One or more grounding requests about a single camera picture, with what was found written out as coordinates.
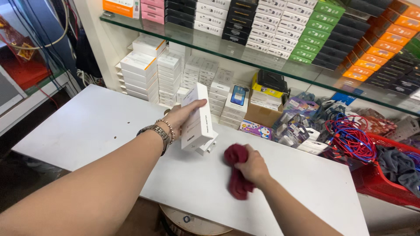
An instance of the red plastic basket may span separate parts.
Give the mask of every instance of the red plastic basket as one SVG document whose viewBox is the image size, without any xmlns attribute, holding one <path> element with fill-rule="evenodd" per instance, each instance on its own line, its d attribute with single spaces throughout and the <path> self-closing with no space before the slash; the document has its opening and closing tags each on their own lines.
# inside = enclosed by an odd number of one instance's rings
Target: red plastic basket
<svg viewBox="0 0 420 236">
<path fill-rule="evenodd" d="M 396 147 L 399 151 L 415 152 L 420 154 L 420 150 L 405 144 L 387 139 L 376 134 L 367 134 L 377 145 L 384 147 Z M 420 207 L 420 198 L 402 185 L 392 183 L 382 173 L 381 167 L 376 165 L 365 165 L 352 171 L 352 177 L 356 191 L 367 194 L 381 200 L 396 204 Z"/>
</svg>

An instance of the right hand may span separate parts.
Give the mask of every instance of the right hand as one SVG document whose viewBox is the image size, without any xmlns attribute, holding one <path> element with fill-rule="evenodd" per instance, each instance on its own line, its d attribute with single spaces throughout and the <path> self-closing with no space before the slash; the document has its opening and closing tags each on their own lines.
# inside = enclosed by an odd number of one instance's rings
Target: right hand
<svg viewBox="0 0 420 236">
<path fill-rule="evenodd" d="M 248 150 L 248 160 L 245 163 L 236 163 L 235 168 L 239 169 L 247 180 L 260 188 L 267 179 L 271 178 L 270 173 L 260 153 L 249 144 L 245 147 Z"/>
</svg>

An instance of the left hand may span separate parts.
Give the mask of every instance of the left hand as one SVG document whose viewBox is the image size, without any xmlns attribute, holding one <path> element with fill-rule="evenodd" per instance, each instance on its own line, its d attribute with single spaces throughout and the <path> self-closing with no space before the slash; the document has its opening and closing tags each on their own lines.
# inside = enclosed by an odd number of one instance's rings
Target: left hand
<svg viewBox="0 0 420 236">
<path fill-rule="evenodd" d="M 184 122 L 188 119 L 189 114 L 196 108 L 200 108 L 206 105 L 207 100 L 195 100 L 192 103 L 181 107 L 181 105 L 174 106 L 171 111 L 163 118 L 163 120 L 167 121 L 175 134 L 175 140 L 179 139 L 181 135 L 181 126 Z M 169 131 L 169 127 L 166 123 L 160 121 L 156 123 L 160 126 L 171 138 L 171 132 Z"/>
</svg>

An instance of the doraemon package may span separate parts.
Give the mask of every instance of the doraemon package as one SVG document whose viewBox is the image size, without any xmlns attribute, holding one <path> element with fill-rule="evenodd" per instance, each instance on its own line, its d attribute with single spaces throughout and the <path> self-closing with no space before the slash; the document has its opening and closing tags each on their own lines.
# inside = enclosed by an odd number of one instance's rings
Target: doraemon package
<svg viewBox="0 0 420 236">
<path fill-rule="evenodd" d="M 271 140 L 271 128 L 244 120 L 239 126 L 239 130 L 264 139 Z"/>
</svg>

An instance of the maroon rag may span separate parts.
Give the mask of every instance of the maroon rag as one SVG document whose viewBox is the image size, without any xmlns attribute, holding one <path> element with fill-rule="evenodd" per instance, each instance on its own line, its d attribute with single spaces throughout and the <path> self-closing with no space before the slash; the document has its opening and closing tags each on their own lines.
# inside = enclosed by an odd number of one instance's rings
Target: maroon rag
<svg viewBox="0 0 420 236">
<path fill-rule="evenodd" d="M 229 181 L 229 192 L 238 200 L 246 200 L 248 192 L 253 192 L 255 185 L 242 175 L 241 171 L 234 166 L 236 163 L 244 163 L 248 159 L 248 150 L 239 144 L 233 144 L 225 151 L 225 161 L 232 167 L 232 176 Z"/>
</svg>

